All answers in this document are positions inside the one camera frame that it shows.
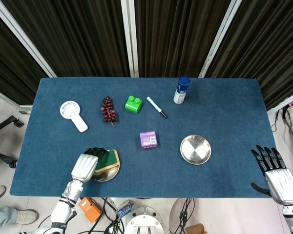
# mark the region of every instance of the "green sponge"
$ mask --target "green sponge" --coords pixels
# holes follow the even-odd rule
[[[110,150],[106,152],[98,161],[98,164],[96,166],[96,169],[94,172],[102,172],[107,169],[116,167],[119,165],[119,158],[118,153],[116,150]]]

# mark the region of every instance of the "blue can lid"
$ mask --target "blue can lid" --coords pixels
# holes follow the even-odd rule
[[[189,77],[183,76],[179,78],[179,83],[183,86],[188,86],[190,84]]]

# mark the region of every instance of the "black curtain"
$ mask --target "black curtain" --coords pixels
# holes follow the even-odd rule
[[[293,0],[242,1],[206,77],[256,78],[268,109],[293,94]]]
[[[120,0],[2,2],[57,76],[130,76]]]
[[[139,76],[198,77],[230,0],[135,0]]]
[[[0,92],[17,104],[32,104],[46,73],[0,19]]]

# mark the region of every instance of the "small purple package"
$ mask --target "small purple package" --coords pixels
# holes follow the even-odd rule
[[[140,141],[142,149],[157,147],[155,131],[140,133]]]

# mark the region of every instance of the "white handheld fan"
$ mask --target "white handheld fan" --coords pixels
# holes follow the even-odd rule
[[[88,126],[79,115],[80,107],[74,101],[66,101],[60,107],[60,113],[63,118],[71,119],[77,129],[82,133],[88,129]]]

